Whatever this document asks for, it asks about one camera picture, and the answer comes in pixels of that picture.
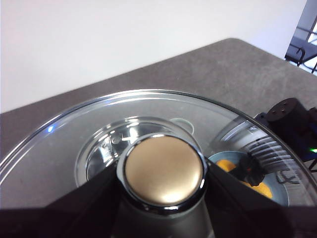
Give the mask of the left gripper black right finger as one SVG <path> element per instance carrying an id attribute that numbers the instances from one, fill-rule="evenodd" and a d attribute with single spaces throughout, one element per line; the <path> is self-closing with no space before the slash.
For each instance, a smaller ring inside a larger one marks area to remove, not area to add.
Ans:
<path id="1" fill-rule="evenodd" d="M 282 206 L 205 158 L 205 203 L 217 238 L 315 238 L 317 207 Z"/>

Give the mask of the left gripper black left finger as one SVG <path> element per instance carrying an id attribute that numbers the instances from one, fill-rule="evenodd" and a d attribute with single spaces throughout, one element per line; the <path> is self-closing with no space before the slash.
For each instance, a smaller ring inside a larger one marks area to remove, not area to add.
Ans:
<path id="1" fill-rule="evenodd" d="M 42 208 L 2 209 L 2 238 L 109 238 L 121 192 L 116 165 Z"/>

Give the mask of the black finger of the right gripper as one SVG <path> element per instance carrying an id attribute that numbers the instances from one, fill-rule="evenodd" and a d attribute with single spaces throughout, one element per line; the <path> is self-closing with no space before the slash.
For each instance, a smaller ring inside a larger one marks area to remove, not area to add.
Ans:
<path id="1" fill-rule="evenodd" d="M 250 153 L 239 161 L 240 178 L 251 186 L 258 186 L 264 179 L 265 170 Z"/>

